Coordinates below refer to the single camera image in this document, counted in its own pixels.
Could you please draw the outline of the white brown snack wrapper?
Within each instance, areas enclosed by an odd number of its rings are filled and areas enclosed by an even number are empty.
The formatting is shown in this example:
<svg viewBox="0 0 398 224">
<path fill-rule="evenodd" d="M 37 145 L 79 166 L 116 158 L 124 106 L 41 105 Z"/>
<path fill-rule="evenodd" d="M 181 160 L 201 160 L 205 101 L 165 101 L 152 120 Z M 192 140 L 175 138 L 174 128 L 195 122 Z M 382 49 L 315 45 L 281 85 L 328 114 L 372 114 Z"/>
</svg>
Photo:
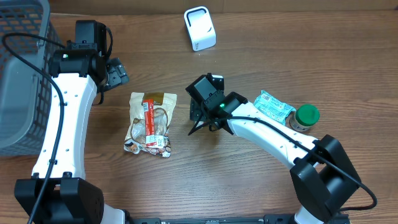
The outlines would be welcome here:
<svg viewBox="0 0 398 224">
<path fill-rule="evenodd" d="M 142 102 L 147 99 L 154 101 L 155 146 L 146 146 L 146 126 Z M 177 104 L 177 95 L 173 93 L 131 93 L 129 100 L 130 126 L 127 131 L 124 150 L 138 154 L 141 151 L 168 158 L 171 155 L 169 129 L 172 115 Z"/>
</svg>

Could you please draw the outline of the teal wipes packet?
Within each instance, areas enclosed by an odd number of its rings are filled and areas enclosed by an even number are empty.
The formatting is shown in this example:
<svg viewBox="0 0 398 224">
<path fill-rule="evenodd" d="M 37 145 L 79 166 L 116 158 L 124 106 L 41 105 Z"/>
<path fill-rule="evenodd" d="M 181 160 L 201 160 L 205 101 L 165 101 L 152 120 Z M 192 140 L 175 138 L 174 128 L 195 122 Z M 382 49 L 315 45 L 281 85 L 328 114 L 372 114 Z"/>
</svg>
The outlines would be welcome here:
<svg viewBox="0 0 398 224">
<path fill-rule="evenodd" d="M 262 90 L 261 94 L 255 99 L 254 106 L 269 118 L 283 125 L 286 124 L 286 119 L 292 113 L 296 112 L 293 106 L 279 101 L 264 90 Z"/>
</svg>

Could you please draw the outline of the red white snack bar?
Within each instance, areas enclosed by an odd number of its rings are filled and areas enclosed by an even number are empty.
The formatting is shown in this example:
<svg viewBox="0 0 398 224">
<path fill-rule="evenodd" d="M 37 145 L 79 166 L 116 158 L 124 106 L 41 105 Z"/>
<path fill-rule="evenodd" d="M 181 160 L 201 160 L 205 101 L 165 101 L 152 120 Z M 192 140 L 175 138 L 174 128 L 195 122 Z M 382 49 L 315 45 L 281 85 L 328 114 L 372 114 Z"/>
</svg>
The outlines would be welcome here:
<svg viewBox="0 0 398 224">
<path fill-rule="evenodd" d="M 144 108 L 145 126 L 146 126 L 146 146 L 155 146 L 155 126 L 154 126 L 154 101 L 147 99 L 142 102 Z"/>
</svg>

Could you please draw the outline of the green lid glass jar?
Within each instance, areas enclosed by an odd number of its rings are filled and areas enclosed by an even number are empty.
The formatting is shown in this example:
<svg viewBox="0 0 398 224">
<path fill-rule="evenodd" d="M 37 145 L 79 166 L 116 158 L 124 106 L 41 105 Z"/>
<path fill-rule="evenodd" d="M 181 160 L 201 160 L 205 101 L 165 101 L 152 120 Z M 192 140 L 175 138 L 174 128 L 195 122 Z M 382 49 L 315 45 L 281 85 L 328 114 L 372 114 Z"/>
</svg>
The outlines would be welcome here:
<svg viewBox="0 0 398 224">
<path fill-rule="evenodd" d="M 311 104 L 302 105 L 290 118 L 289 124 L 298 132 L 306 132 L 320 119 L 318 108 Z"/>
</svg>

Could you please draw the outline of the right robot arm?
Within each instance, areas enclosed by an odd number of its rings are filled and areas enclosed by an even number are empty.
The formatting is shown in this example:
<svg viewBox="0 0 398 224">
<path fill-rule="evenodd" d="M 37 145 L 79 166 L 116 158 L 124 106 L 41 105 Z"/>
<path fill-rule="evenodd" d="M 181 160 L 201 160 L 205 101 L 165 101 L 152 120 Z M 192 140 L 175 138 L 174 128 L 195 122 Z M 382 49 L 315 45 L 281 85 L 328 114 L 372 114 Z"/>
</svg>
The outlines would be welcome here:
<svg viewBox="0 0 398 224">
<path fill-rule="evenodd" d="M 261 113 L 224 78 L 210 73 L 187 86 L 210 130 L 224 129 L 263 148 L 288 168 L 301 204 L 290 223 L 343 223 L 343 205 L 359 188 L 359 175 L 339 140 L 298 133 Z"/>
</svg>

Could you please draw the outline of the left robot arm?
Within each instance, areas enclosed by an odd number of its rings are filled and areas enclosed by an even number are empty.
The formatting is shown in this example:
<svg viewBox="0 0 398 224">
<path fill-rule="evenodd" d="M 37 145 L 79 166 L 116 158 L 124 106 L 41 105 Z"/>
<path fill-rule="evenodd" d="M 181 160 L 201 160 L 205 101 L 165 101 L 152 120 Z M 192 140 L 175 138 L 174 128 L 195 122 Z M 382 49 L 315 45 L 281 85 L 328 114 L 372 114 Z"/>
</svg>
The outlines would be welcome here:
<svg viewBox="0 0 398 224">
<path fill-rule="evenodd" d="M 79 20 L 75 40 L 59 45 L 43 73 L 52 86 L 44 142 L 29 179 L 14 195 L 29 223 L 129 223 L 129 212 L 107 205 L 100 188 L 85 179 L 84 147 L 96 97 L 128 82 L 113 36 L 103 23 Z"/>
</svg>

